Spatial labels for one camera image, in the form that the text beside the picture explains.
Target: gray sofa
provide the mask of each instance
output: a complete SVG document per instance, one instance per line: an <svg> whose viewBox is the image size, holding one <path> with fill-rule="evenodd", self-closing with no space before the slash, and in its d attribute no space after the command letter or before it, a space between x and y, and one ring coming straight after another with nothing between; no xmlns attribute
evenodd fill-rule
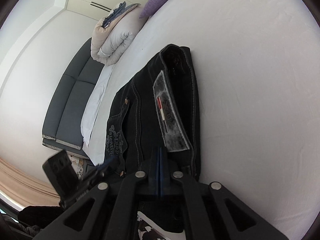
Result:
<svg viewBox="0 0 320 240"><path fill-rule="evenodd" d="M42 128L44 146L88 158L82 150L80 124L103 64L90 55L91 39L71 60L53 94Z"/></svg>

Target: white bed sheet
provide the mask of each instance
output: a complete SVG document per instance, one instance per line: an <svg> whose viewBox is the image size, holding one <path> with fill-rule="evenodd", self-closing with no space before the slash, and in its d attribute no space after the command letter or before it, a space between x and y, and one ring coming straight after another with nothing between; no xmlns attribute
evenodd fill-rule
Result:
<svg viewBox="0 0 320 240"><path fill-rule="evenodd" d="M116 92L169 43L191 49L200 181L220 181L290 240L320 210L320 29L301 0L169 0L115 65L86 152L103 153Z"/></svg>
<svg viewBox="0 0 320 240"><path fill-rule="evenodd" d="M87 105L85 106L84 113L81 119L81 134L83 136L84 147L89 145L91 132L93 129L93 125L96 121L98 111L100 108L101 101L103 99L104 93L108 87L109 79L112 73L113 65L104 66L100 76L97 80L97 84L95 85L89 99ZM104 154L90 154L88 153L91 161L94 165L98 165L99 163L103 163Z"/></svg>

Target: jeans pocket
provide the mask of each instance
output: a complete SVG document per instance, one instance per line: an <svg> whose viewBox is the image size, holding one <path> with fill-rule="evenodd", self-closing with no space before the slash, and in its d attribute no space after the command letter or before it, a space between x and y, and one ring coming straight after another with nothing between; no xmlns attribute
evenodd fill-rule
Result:
<svg viewBox="0 0 320 240"><path fill-rule="evenodd" d="M118 156L120 160L119 169L122 169L123 172L125 172L123 153L128 148L128 144L122 131L122 123L128 112L129 104L130 101L126 98L120 113L110 117L107 121L105 158Z"/></svg>

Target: white wall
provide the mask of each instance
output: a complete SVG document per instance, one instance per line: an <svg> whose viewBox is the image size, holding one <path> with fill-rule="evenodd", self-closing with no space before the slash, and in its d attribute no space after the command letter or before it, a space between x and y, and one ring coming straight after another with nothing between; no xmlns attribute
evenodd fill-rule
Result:
<svg viewBox="0 0 320 240"><path fill-rule="evenodd" d="M20 35L40 15L54 5L55 0L19 0L0 30L0 62Z"/></svg>
<svg viewBox="0 0 320 240"><path fill-rule="evenodd" d="M0 157L40 180L56 151L42 146L42 125L59 80L96 20L63 11L31 41L0 97Z"/></svg>

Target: red and white tag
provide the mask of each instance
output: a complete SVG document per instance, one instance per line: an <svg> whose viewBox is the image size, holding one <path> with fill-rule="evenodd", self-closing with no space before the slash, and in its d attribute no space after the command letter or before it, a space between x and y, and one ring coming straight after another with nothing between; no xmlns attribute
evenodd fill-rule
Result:
<svg viewBox="0 0 320 240"><path fill-rule="evenodd" d="M158 102L158 107L159 107L159 110L160 110L162 122L163 122L163 125L164 125L164 130L165 130L165 132L168 132L167 123L165 121L164 111L163 111L163 108L162 108L162 103L161 103L160 97L157 97L157 102Z"/></svg>

